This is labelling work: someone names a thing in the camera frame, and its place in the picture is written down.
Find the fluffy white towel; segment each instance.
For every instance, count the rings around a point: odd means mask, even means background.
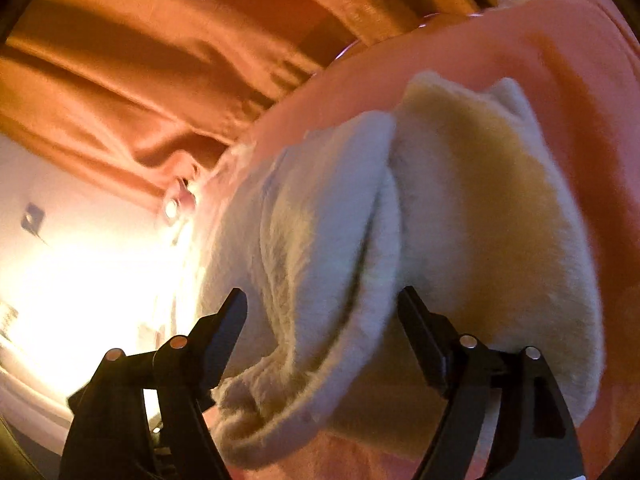
[[[539,347],[576,423],[593,407],[603,337],[585,229],[512,80],[476,93],[421,74],[393,113],[313,132],[241,184],[199,311],[247,293],[214,390],[223,457],[260,468],[321,428],[419,457],[443,402],[394,316],[405,285],[491,348]]]

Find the bright light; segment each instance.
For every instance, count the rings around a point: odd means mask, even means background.
[[[174,220],[178,216],[178,202],[175,198],[169,200],[164,206],[164,214],[169,220]]]
[[[155,338],[140,341],[140,327],[154,335],[166,324],[168,314],[155,319],[156,294],[171,293],[168,273],[176,264],[159,244],[131,249],[69,244],[26,262],[19,315],[7,335],[33,364],[31,373],[60,397],[86,384],[107,350],[131,355],[155,348]],[[151,418],[159,413],[158,399],[144,393]]]

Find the orange curtain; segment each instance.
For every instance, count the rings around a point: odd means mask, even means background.
[[[354,41],[498,0],[34,0],[0,49],[0,132],[155,209]]]

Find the white wall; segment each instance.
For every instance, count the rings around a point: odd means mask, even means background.
[[[42,240],[20,226],[29,202],[46,213]],[[0,135],[0,300],[19,311],[12,341],[65,395],[109,348],[151,349],[139,325],[168,268],[154,223]]]

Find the silver rivet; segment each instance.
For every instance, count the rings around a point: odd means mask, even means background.
[[[171,346],[171,348],[178,350],[180,348],[184,348],[185,346],[187,346],[187,341],[188,340],[187,338],[185,338],[185,336],[177,335],[176,337],[171,339],[171,342],[169,343],[169,345]]]
[[[527,357],[533,359],[534,361],[540,359],[540,357],[542,356],[540,350],[538,350],[535,346],[527,346],[524,353],[527,354]]]
[[[460,344],[465,348],[475,348],[478,346],[478,339],[472,335],[465,334],[460,338]]]
[[[112,348],[104,355],[104,358],[107,359],[107,361],[115,361],[116,359],[119,359],[123,355],[124,355],[124,352],[119,348]]]

